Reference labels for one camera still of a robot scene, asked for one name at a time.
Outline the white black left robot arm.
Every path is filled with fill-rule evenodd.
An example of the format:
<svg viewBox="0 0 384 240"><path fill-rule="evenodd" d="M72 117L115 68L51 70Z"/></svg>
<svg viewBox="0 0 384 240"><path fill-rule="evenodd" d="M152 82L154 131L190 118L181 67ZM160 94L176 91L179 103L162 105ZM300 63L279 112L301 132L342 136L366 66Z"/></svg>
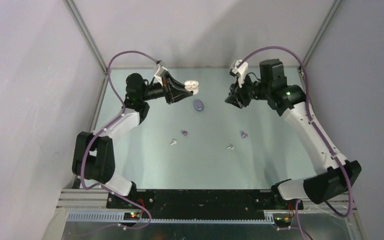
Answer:
<svg viewBox="0 0 384 240"><path fill-rule="evenodd" d="M148 101L163 98L167 104L177 103L199 92L199 82L175 80L167 69L154 75L156 82L147 81L139 73L126 78L126 94L119 113L101 129L80 132L76 137L71 170L81 181L90 180L101 185L125 208L133 208L138 202L136 185L116 172L114 141L139 126L147 117Z"/></svg>

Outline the white earbud charging case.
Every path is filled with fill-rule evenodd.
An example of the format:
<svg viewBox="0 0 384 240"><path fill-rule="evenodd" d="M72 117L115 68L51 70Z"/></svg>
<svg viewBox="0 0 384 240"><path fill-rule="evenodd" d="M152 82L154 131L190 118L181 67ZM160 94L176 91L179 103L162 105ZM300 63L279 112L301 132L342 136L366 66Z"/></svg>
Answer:
<svg viewBox="0 0 384 240"><path fill-rule="evenodd" d="M199 91L199 82L197 80L187 80L184 82L184 89L193 92L195 95Z"/></svg>

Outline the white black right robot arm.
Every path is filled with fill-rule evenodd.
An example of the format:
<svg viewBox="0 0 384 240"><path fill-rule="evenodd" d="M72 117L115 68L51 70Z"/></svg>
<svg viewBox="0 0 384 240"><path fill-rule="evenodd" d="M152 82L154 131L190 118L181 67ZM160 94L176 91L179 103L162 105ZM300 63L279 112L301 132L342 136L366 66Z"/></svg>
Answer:
<svg viewBox="0 0 384 240"><path fill-rule="evenodd" d="M230 85L225 102L242 109L252 100L266 101L294 129L315 171L315 176L273 185L271 204L277 209L284 209L291 200L297 199L321 204L347 192L362 171L360 163L349 161L333 144L319 125L311 105L307 104L303 89L288 84L279 59L261 61L259 71L260 79L252 81L248 63L235 60L229 73L236 81Z"/></svg>

